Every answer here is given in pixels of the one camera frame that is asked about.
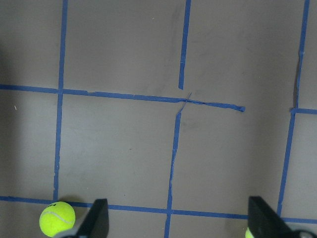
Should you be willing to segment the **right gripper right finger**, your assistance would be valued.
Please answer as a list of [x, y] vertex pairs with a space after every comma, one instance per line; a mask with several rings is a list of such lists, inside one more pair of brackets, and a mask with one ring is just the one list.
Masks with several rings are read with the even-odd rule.
[[315, 238], [313, 232], [291, 229], [260, 196], [248, 200], [248, 228], [255, 238]]

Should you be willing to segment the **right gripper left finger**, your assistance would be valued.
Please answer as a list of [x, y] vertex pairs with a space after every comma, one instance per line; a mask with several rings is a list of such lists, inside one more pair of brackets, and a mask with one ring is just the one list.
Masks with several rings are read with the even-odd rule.
[[106, 238], [109, 232], [107, 199], [96, 199], [78, 229], [55, 235], [56, 238]]

